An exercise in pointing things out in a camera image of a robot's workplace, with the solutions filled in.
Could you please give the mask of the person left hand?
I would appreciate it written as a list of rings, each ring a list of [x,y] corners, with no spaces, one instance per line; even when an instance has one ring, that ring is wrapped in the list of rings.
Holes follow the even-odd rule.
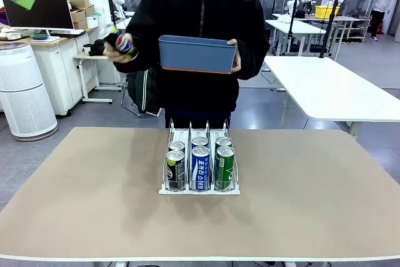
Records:
[[[236,73],[241,70],[241,56],[239,53],[238,41],[236,39],[231,39],[227,42],[230,46],[235,46],[236,52],[234,56],[234,62],[232,64],[231,73]]]

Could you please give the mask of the person right hand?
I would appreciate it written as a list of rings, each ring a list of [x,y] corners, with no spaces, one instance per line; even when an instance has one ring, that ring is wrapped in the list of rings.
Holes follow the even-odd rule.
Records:
[[[113,48],[110,44],[104,44],[103,55],[106,56],[110,61],[114,63],[128,63],[132,60],[132,58],[127,54],[121,54],[115,48]]]

